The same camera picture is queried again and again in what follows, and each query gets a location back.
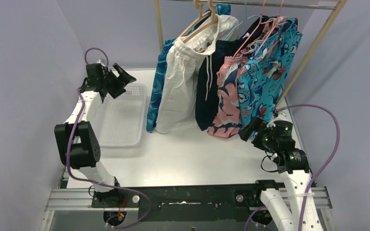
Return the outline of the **white plastic basket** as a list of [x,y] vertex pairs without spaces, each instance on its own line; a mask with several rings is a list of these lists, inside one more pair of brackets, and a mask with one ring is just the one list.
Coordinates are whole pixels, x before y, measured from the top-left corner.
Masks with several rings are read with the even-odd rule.
[[108,95],[91,121],[101,148],[131,147],[141,138],[147,88],[129,84],[125,90],[115,99]]

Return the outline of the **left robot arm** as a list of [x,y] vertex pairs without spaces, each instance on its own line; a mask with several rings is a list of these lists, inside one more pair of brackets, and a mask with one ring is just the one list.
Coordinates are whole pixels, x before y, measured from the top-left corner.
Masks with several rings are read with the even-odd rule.
[[91,183],[93,197],[98,202],[118,207],[125,201],[124,194],[117,178],[100,161],[100,144],[90,122],[106,96],[115,99],[126,92],[128,84],[136,81],[119,64],[112,66],[116,73],[102,63],[86,65],[87,76],[77,89],[78,102],[70,117],[54,127],[54,135],[61,162],[67,171],[73,169],[84,175],[81,178],[70,173],[70,177]]

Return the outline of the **light blue shark shorts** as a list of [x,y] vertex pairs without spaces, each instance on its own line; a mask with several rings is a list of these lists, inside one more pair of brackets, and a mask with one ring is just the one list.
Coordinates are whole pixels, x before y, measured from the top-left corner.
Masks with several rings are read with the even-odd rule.
[[292,17],[256,43],[238,77],[241,128],[255,117],[266,122],[272,119],[301,38],[298,19]]

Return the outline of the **pink plastic hanger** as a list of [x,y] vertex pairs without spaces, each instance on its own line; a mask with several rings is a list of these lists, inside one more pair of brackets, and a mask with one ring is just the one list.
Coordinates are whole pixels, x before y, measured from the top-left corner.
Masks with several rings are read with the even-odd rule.
[[284,4],[284,0],[281,1],[280,3],[280,7],[279,7],[279,11],[278,11],[278,14],[275,18],[273,18],[273,22],[272,22],[272,27],[271,29],[267,32],[265,38],[263,39],[262,43],[260,44],[259,48],[257,49],[257,51],[255,52],[254,56],[257,56],[257,54],[259,53],[260,49],[264,46],[264,44],[267,42],[267,40],[269,39],[269,37],[272,35],[273,31],[275,30],[276,27],[281,27],[282,25],[284,25],[286,22],[283,21],[283,20],[280,20],[280,13],[281,13],[281,10],[282,10],[282,7],[283,7],[283,4]]

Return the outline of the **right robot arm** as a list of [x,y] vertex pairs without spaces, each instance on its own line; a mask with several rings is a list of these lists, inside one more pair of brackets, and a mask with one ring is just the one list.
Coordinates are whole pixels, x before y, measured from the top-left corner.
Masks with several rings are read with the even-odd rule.
[[305,152],[296,148],[292,137],[293,123],[283,113],[266,122],[255,117],[239,132],[242,140],[255,133],[254,147],[265,151],[277,165],[287,192],[289,204],[273,180],[257,181],[259,188],[252,191],[252,200],[266,208],[279,231],[321,231],[322,223],[317,213],[314,194],[310,189],[311,173]]

